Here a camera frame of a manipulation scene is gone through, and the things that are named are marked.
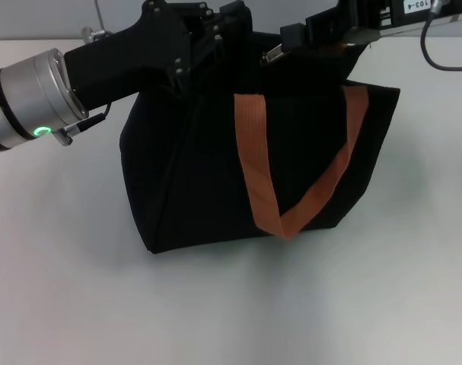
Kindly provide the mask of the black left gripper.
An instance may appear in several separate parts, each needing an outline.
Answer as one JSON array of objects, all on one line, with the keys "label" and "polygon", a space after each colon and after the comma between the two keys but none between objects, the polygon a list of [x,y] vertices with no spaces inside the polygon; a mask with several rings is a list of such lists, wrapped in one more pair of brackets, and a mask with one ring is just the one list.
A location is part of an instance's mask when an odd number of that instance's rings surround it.
[{"label": "black left gripper", "polygon": [[[71,89],[87,110],[152,85],[184,97],[225,55],[222,18],[206,2],[146,1],[131,27],[64,55]],[[183,21],[207,23],[195,35]]]}]

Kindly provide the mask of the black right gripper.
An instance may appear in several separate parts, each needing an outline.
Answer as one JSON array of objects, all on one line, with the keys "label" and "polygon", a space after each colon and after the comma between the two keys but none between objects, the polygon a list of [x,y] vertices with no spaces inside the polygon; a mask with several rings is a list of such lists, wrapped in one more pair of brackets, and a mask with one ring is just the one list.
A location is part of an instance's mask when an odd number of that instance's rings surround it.
[{"label": "black right gripper", "polygon": [[386,30],[421,26],[430,17],[434,1],[341,1],[335,7],[280,28],[283,49],[318,49],[337,43],[344,30]]}]

